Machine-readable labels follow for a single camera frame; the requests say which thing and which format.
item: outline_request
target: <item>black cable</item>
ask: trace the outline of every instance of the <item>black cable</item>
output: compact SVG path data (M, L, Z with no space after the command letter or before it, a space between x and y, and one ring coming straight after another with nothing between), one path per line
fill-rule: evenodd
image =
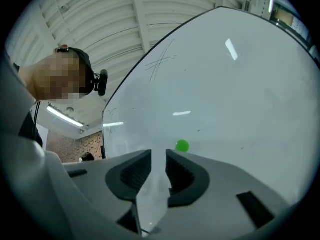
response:
M39 103L36 105L36 107L35 107L35 113L34 113L34 125L33 125L33 139L34 139L34 140L36 140L37 118L38 118L40 103L41 103L41 101L39 101Z

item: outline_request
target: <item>green ball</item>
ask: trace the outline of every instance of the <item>green ball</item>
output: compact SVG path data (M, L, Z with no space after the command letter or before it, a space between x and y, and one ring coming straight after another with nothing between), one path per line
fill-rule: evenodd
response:
M180 139L176 145L175 145L175 150L176 151L180 151L180 152L188 152L189 151L189 142L184 140L184 139Z

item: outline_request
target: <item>gray plastic part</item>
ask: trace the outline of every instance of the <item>gray plastic part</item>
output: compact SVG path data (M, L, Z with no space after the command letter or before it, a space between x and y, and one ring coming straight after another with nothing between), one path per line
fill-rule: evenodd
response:
M0 138L1 169L12 193L54 239L141 239L94 207L55 153L23 137L0 133Z
M131 209L132 202L120 200L110 191L106 183L106 175L112 168L134 159L144 152L142 150L97 161L65 163L63 166L67 172L87 171L84 175L73 177L73 182L92 206L99 209L108 219L117 222Z
M194 154L173 151L203 167L210 176L207 191L192 205L168 209L152 234L154 239L235 239L252 233L255 225L237 199L251 191L277 217L288 204L244 170Z

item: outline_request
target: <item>person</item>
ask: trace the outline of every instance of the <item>person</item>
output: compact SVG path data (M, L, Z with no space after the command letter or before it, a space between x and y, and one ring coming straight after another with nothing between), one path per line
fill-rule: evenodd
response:
M89 55L67 45L54 49L53 54L31 66L20 67L12 60L11 63L36 103L80 99L95 87ZM19 136L34 140L43 147L31 113L25 118Z

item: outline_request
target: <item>ceiling light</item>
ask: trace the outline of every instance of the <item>ceiling light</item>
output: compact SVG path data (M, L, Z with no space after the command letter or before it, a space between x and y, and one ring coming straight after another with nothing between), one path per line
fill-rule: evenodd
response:
M270 0L270 2L269 2L269 13L271 13L272 9L274 8L274 2L275 2L275 0Z
M233 58L234 60L238 59L238 54L237 54L236 49L234 48L234 45L232 44L232 42L231 42L230 39L228 39L228 40L225 42L225 45L226 45L226 47L228 48L228 50L229 50L232 58Z
M80 123L80 122L78 122L78 121L76 121L76 120L74 120L74 119L71 119L70 117L68 117L68 116L62 114L61 112L59 112L58 110L54 109L52 106L47 106L46 109L47 109L48 111L50 111L52 114L60 117L60 118L63 119L63 120L68 121L68 122L71 123L71 124L74 124L74 125L79 126L79 127L84 126L83 123Z
M186 111L186 112L176 112L176 113L173 113L174 116L183 116L183 115L188 115L190 114L191 111Z
M112 122L112 123L104 123L103 127L111 127L111 126L122 126L124 122Z

